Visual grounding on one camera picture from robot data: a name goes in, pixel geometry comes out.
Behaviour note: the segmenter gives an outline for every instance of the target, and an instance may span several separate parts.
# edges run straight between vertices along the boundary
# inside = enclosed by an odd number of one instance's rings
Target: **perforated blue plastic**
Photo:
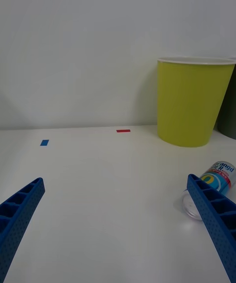
[[[44,192],[43,179],[37,178],[0,205],[0,283]]]
[[[187,189],[232,283],[236,283],[236,204],[195,175]]]

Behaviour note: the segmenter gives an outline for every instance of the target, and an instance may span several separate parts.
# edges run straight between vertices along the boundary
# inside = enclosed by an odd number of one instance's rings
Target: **can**
[[[214,163],[199,178],[221,194],[225,195],[236,183],[236,168],[231,163],[219,161]],[[193,219],[199,221],[202,220],[187,189],[185,189],[182,194],[182,207]]]

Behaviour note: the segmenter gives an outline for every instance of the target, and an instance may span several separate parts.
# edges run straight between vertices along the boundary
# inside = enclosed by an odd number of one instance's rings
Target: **red tape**
[[[130,132],[130,129],[119,129],[117,132]]]

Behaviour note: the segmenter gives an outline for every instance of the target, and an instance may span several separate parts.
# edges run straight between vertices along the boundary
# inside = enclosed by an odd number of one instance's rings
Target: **can label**
[[[236,168],[228,162],[216,162],[200,179],[220,193],[226,194],[236,182]]]

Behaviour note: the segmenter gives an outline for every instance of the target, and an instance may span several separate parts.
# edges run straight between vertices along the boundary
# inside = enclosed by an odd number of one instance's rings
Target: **white wall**
[[[235,0],[0,0],[0,128],[155,123],[168,55],[236,55]]]

